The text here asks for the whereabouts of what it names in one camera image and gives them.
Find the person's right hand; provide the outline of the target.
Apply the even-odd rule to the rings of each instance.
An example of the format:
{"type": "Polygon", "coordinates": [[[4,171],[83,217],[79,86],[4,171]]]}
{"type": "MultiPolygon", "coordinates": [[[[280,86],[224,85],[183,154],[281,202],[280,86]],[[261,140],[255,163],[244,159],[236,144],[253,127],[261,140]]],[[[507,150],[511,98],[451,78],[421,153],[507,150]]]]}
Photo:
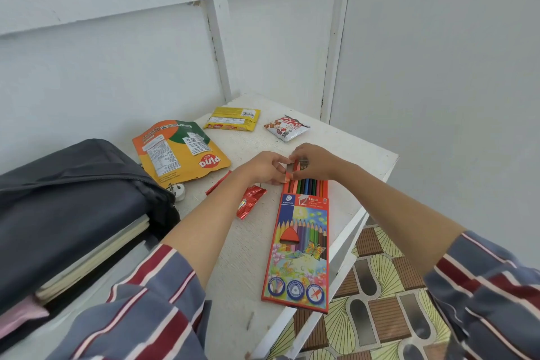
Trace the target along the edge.
{"type": "Polygon", "coordinates": [[[319,179],[334,180],[339,178],[343,160],[319,145],[304,143],[310,145],[309,167],[293,172],[293,180],[301,179],[319,179]]]}

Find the person's left hand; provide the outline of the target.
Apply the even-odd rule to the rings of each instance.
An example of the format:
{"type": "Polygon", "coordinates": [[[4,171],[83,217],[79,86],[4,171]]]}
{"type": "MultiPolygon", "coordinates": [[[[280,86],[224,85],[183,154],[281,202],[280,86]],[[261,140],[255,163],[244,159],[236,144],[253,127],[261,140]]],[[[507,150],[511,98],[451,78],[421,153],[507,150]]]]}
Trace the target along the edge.
{"type": "Polygon", "coordinates": [[[236,168],[233,171],[233,175],[235,177],[239,177],[240,180],[244,182],[247,186],[251,186],[256,183],[271,184],[271,154],[279,153],[271,151],[260,152],[255,157],[253,157],[253,159],[250,159],[248,162],[236,168]]]}

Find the red coloured pencil box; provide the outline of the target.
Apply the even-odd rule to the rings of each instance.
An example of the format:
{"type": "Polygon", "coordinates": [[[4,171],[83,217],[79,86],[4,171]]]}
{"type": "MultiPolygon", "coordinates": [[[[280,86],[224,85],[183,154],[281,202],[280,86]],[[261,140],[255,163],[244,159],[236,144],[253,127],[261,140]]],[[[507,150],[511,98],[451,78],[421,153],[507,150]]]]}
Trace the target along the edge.
{"type": "Polygon", "coordinates": [[[328,247],[328,196],[282,189],[261,300],[327,314],[328,247]]]}

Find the person's left forearm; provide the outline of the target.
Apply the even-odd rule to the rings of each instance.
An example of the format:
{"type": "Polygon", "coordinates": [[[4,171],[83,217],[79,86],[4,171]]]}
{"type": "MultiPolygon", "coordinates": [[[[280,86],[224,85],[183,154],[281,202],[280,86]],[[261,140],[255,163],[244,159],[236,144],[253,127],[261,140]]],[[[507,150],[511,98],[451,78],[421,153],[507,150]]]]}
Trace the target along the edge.
{"type": "Polygon", "coordinates": [[[203,289],[211,278],[228,232],[253,177],[240,166],[161,241],[185,258],[203,289]]]}

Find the person's right forearm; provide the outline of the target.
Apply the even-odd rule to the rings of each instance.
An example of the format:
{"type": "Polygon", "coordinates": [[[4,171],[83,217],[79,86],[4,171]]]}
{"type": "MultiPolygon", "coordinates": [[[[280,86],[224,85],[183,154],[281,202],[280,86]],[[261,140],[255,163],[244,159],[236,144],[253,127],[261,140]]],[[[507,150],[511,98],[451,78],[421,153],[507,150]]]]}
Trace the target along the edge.
{"type": "Polygon", "coordinates": [[[338,159],[330,178],[347,188],[391,241],[425,276],[465,227],[407,196],[360,166],[338,159]]]}

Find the row of coloured pencils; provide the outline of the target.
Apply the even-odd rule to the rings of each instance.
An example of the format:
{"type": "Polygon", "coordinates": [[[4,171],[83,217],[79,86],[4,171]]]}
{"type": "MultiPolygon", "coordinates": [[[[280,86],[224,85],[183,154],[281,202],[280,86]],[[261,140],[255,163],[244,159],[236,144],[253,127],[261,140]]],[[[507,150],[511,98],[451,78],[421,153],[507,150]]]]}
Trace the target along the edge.
{"type": "Polygon", "coordinates": [[[328,182],[319,179],[291,180],[284,184],[283,193],[327,197],[328,182]]]}

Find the white red snack packet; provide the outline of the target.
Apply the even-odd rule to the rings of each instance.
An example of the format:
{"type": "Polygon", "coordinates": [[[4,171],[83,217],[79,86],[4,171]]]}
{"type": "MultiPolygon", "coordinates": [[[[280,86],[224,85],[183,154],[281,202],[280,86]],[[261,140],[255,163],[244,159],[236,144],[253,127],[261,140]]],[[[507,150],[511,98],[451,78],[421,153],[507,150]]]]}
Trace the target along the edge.
{"type": "Polygon", "coordinates": [[[294,138],[306,133],[310,126],[301,123],[290,116],[283,116],[264,125],[265,129],[284,142],[289,142],[294,138]]]}

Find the red foil candy wrapper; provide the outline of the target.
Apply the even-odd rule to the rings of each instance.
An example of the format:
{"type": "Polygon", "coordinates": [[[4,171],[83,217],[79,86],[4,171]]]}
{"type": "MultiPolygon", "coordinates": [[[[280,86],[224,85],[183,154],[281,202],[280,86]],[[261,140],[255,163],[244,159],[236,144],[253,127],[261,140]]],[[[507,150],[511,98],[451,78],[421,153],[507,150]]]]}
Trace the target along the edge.
{"type": "Polygon", "coordinates": [[[251,212],[253,207],[258,203],[260,198],[267,193],[265,188],[262,188],[257,185],[250,186],[246,189],[242,200],[239,204],[237,210],[237,218],[240,220],[245,220],[247,215],[251,212]]]}

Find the thin red stick packet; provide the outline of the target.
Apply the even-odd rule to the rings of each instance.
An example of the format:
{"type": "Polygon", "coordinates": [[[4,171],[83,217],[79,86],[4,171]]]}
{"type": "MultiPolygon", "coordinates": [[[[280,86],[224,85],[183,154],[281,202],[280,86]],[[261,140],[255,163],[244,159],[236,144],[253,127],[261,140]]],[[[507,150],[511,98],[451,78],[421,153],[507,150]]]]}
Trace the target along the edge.
{"type": "Polygon", "coordinates": [[[206,190],[205,194],[206,196],[210,195],[213,191],[215,191],[215,189],[217,187],[219,187],[221,185],[221,183],[226,180],[226,178],[232,173],[231,170],[229,170],[228,172],[226,172],[226,174],[221,178],[219,179],[215,184],[213,184],[213,186],[211,186],[208,190],[206,190]]]}

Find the yellow snack packet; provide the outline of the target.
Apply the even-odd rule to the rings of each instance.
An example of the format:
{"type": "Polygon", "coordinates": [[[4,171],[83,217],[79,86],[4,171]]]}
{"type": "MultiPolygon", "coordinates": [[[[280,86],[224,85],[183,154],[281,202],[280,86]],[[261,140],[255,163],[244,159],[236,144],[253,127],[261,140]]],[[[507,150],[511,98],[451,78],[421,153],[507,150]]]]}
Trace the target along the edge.
{"type": "Polygon", "coordinates": [[[260,109],[217,107],[204,125],[205,129],[254,131],[260,109]]]}

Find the orange green snack pouch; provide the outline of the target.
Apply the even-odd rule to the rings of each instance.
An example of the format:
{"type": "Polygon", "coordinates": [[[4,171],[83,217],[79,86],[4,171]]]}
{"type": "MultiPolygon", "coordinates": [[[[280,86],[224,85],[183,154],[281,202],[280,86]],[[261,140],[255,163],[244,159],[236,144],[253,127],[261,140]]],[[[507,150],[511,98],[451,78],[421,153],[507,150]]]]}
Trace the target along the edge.
{"type": "Polygon", "coordinates": [[[160,186],[200,179],[231,161],[196,122],[165,120],[132,139],[141,165],[160,186]]]}

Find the striped left shirt sleeve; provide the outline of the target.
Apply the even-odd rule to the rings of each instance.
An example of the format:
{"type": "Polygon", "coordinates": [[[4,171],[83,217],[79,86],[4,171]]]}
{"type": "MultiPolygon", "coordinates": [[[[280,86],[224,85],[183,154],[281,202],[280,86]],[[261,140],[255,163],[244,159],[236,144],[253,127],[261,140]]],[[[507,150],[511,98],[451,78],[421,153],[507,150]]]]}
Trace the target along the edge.
{"type": "Polygon", "coordinates": [[[75,318],[46,360],[208,360],[211,305],[188,261],[159,244],[106,302],[75,318]]]}

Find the striped shirt sleeve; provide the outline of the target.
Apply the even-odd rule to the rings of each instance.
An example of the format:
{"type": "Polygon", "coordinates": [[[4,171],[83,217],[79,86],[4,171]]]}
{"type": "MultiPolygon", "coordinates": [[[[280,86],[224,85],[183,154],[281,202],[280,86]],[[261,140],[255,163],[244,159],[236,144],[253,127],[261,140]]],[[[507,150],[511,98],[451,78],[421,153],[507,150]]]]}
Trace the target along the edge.
{"type": "Polygon", "coordinates": [[[159,244],[106,302],[75,318],[46,360],[208,360],[211,305],[188,261],[159,244]]]}
{"type": "Polygon", "coordinates": [[[464,231],[424,282],[451,332],[444,360],[540,360],[540,270],[464,231]]]}

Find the beige notebook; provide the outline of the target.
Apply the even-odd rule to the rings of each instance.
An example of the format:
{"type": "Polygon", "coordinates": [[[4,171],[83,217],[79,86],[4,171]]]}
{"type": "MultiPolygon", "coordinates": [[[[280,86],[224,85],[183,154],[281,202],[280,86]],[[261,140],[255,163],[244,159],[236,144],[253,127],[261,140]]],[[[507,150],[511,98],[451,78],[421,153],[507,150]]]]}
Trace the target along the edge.
{"type": "Polygon", "coordinates": [[[142,215],[139,219],[133,221],[130,225],[43,284],[35,292],[37,300],[43,304],[52,301],[142,234],[149,225],[150,219],[147,215],[142,215]]]}

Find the dark grey backpack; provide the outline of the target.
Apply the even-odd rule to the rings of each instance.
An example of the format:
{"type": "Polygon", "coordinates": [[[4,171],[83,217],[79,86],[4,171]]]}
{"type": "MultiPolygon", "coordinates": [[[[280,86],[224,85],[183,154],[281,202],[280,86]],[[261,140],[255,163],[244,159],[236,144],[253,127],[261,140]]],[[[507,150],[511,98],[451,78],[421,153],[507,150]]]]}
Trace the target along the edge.
{"type": "Polygon", "coordinates": [[[0,354],[58,316],[136,245],[180,221],[174,195],[104,139],[86,139],[0,175],[0,316],[139,219],[148,225],[56,297],[49,315],[0,337],[0,354]]]}

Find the striped right shirt sleeve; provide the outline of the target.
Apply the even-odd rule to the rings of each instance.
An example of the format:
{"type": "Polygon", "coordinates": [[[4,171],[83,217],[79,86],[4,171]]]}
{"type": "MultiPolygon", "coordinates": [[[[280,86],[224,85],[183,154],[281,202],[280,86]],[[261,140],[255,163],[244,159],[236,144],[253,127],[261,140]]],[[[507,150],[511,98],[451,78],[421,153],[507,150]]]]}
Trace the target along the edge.
{"type": "Polygon", "coordinates": [[[540,360],[540,270],[464,231],[424,282],[451,332],[444,360],[540,360]]]}

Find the pink folder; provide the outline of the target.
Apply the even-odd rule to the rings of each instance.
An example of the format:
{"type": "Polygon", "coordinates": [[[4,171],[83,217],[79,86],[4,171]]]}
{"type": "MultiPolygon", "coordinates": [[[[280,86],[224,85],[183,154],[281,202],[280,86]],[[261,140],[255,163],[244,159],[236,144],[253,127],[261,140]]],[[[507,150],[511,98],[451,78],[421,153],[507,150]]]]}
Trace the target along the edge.
{"type": "Polygon", "coordinates": [[[49,315],[50,312],[34,295],[27,296],[0,315],[0,339],[30,320],[46,318],[49,315]]]}

